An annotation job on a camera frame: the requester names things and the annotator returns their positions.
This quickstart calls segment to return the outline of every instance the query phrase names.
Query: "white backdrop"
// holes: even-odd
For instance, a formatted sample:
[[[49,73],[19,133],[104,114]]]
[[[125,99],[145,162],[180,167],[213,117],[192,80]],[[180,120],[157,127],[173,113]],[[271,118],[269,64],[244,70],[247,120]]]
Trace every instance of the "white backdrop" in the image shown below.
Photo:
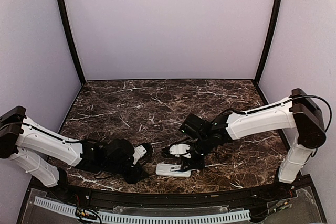
[[[80,88],[57,0],[0,0],[0,116],[17,105],[58,131]],[[15,224],[30,175],[0,159],[0,223]]]
[[[254,78],[273,0],[66,0],[87,80]]]
[[[330,102],[336,112],[336,0],[282,0],[275,36],[260,85],[269,102],[294,88]],[[320,101],[325,125],[328,108]],[[293,131],[286,131],[293,139]],[[317,187],[328,223],[336,223],[336,122],[327,142],[304,167]]]

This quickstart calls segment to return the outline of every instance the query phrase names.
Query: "white vent strip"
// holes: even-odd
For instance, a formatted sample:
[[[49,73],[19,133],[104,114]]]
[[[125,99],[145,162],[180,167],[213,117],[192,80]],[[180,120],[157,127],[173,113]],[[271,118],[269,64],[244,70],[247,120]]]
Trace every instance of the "white vent strip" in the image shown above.
[[[52,200],[35,197],[34,205],[57,212],[68,217],[75,217],[76,207]],[[189,216],[189,217],[148,217],[118,215],[109,212],[99,212],[103,223],[106,224],[225,224],[250,220],[250,211],[228,212],[217,215]]]

